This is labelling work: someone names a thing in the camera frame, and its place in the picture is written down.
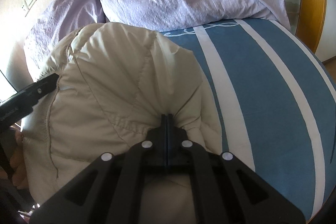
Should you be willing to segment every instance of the bed sheet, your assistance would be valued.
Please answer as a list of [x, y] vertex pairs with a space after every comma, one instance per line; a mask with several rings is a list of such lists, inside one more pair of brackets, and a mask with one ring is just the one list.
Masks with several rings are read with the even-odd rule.
[[336, 184], [336, 92], [312, 52], [275, 21], [222, 20], [163, 32], [194, 52], [230, 151], [308, 220]]

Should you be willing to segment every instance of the power socket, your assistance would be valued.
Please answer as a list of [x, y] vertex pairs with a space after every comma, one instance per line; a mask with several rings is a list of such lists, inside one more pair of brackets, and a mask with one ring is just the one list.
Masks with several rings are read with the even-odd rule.
[[22, 3], [21, 10], [22, 10], [22, 13], [23, 13], [24, 16], [26, 16], [29, 12], [29, 8], [28, 8], [25, 0]]

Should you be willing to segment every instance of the screw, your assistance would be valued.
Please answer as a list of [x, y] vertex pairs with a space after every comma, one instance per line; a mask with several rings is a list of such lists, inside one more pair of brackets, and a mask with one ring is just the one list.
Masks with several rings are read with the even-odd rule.
[[112, 157], [113, 157], [112, 154], [108, 152], [101, 155], [101, 159], [103, 161], [109, 161], [110, 159], [112, 159]]
[[142, 144], [141, 144], [141, 146], [143, 148], [150, 148], [150, 147], [152, 147], [152, 145], [153, 145], [153, 143], [151, 141], [143, 141]]
[[189, 140], [185, 140], [182, 142], [182, 146], [183, 147], [192, 147], [193, 146], [193, 142], [189, 141]]
[[232, 160], [233, 159], [233, 155], [230, 152], [224, 152], [222, 155], [222, 158], [224, 160]]

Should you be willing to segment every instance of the bed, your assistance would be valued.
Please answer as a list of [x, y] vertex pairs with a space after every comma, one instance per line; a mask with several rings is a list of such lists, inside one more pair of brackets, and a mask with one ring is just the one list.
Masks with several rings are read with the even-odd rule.
[[[11, 0], [9, 6], [18, 7], [20, 1]], [[8, 2], [0, 0], [1, 24], [15, 30], [8, 19], [16, 15], [5, 7]], [[6, 37], [16, 41], [15, 50], [9, 49], [12, 62], [1, 70], [17, 89], [31, 81], [22, 37], [50, 2], [38, 0], [19, 32]], [[285, 4], [290, 31], [273, 20], [244, 19], [162, 34], [192, 50], [207, 76], [221, 121], [223, 151], [233, 152], [309, 220], [336, 185], [336, 91], [311, 51], [318, 49], [324, 22], [319, 23], [312, 44], [307, 42], [309, 49], [293, 35], [304, 30], [300, 0], [285, 0]], [[242, 140], [243, 148], [237, 145]]]

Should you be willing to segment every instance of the beige fabric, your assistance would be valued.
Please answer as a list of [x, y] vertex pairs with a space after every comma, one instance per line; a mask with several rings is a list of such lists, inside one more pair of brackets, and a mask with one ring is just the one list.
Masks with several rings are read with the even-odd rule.
[[[43, 203], [104, 152], [126, 152], [172, 113], [176, 126], [221, 153], [214, 99], [193, 53], [161, 34], [120, 23], [92, 24], [61, 40], [41, 77], [57, 90], [28, 116], [24, 154], [30, 191]], [[152, 178], [141, 223], [194, 223], [188, 177]]]

